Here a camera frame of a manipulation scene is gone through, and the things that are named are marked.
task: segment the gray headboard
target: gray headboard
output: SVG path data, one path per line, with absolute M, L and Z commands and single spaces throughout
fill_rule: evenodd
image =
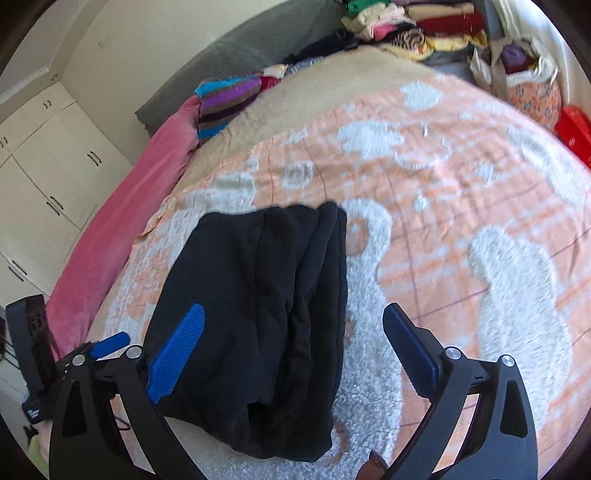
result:
M 489 36 L 502 36 L 491 0 L 472 3 L 485 16 Z M 337 0 L 289 0 L 251 18 L 193 57 L 142 105 L 136 112 L 137 118 L 149 135 L 154 135 L 202 80 L 248 74 L 279 63 L 341 27 L 343 12 Z

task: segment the striped pillow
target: striped pillow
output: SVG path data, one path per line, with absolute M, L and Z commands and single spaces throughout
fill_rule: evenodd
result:
M 260 77 L 204 80 L 195 90 L 199 97 L 199 144 L 222 131 L 230 121 L 255 101 L 261 91 Z

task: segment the white curtain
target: white curtain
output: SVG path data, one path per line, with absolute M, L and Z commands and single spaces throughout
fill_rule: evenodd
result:
M 531 0 L 492 0 L 511 37 L 537 38 L 558 64 L 558 80 L 565 105 L 576 105 L 591 118 L 591 83 L 554 24 Z

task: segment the fingernail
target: fingernail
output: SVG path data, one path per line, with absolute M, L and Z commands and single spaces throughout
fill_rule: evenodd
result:
M 381 457 L 381 455 L 376 452 L 375 450 L 372 450 L 369 453 L 369 459 L 380 469 L 382 469 L 382 471 L 386 471 L 388 470 L 388 464 L 386 463 L 386 461 Z

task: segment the bag strap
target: bag strap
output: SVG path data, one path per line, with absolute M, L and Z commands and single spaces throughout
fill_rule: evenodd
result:
M 511 103 L 509 99 L 509 86 L 507 84 L 507 72 L 503 65 L 503 49 L 507 45 L 515 43 L 525 50 L 532 58 L 537 55 L 531 47 L 531 44 L 524 40 L 515 38 L 502 38 L 500 40 L 491 40 L 491 80 L 493 94 L 501 100 Z

